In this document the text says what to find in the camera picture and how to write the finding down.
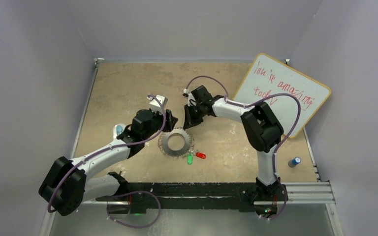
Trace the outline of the silver disc with keyrings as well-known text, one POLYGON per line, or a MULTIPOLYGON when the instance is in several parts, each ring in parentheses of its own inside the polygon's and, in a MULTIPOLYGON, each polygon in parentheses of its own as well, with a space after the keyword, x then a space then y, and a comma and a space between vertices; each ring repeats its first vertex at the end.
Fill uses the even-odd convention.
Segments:
POLYGON ((182 127, 173 129, 171 132, 164 132, 158 139, 158 147, 166 157, 185 157, 193 148, 192 135, 182 127))

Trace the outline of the keys with red green tags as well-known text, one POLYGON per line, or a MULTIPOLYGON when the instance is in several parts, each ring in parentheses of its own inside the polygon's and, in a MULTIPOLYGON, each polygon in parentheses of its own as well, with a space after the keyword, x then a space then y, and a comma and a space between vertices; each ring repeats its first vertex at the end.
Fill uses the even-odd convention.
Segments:
POLYGON ((196 157, 201 158, 201 159, 206 159, 206 157, 207 157, 206 154, 199 152, 198 150, 192 150, 191 154, 193 156, 196 156, 196 157))

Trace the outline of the key with green tag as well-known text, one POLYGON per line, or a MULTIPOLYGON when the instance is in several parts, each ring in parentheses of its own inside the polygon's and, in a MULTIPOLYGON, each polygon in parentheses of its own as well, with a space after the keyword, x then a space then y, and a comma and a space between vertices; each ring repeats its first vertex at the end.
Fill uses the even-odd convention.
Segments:
POLYGON ((187 164, 188 165, 192 165, 193 164, 193 155, 192 154, 188 154, 187 155, 187 164))

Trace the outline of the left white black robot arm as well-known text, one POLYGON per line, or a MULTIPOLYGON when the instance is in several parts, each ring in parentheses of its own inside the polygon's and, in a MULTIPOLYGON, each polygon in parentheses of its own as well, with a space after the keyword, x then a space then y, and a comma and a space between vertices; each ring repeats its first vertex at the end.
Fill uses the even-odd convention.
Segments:
POLYGON ((66 216, 84 201, 85 186, 90 179, 107 167, 125 161, 139 151, 145 143, 161 132, 174 129, 178 118, 171 110, 139 110, 131 124, 114 127, 112 142, 89 154, 71 160, 62 156, 56 159, 44 178, 38 193, 47 201, 49 213, 66 216))

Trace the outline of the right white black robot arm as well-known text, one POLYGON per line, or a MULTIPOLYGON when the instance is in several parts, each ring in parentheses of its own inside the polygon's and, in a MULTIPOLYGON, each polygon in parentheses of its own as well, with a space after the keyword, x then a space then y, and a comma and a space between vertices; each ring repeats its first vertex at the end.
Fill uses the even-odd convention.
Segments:
POLYGON ((247 105, 222 95, 212 96, 204 86, 193 91, 184 89, 183 96, 188 100, 184 106, 184 129, 200 125, 205 116, 228 118, 243 125, 250 145, 257 152, 257 195, 263 200, 273 197, 279 177, 272 152, 281 142, 284 129, 270 106, 266 102, 247 105))

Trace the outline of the whiteboard with red writing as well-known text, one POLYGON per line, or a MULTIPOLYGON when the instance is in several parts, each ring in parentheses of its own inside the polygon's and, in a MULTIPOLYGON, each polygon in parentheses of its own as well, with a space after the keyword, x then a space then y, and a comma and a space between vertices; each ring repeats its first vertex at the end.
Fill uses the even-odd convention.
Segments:
POLYGON ((252 63, 233 99, 251 104, 266 98, 266 103, 287 133, 297 117, 298 106, 292 99, 293 96, 296 97, 301 113, 295 129, 289 134, 290 138, 294 138, 330 95, 331 89, 328 86, 261 53, 252 63))

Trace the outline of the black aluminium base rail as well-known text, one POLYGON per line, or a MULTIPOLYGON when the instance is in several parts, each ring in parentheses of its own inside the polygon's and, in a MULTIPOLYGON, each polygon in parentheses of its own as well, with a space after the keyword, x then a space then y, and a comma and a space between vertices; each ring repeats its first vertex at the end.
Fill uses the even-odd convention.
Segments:
POLYGON ((288 200, 285 185, 275 182, 266 187, 259 181, 218 183, 126 183, 113 196, 97 201, 130 204, 131 213, 148 209, 216 209, 255 212, 272 216, 288 200))

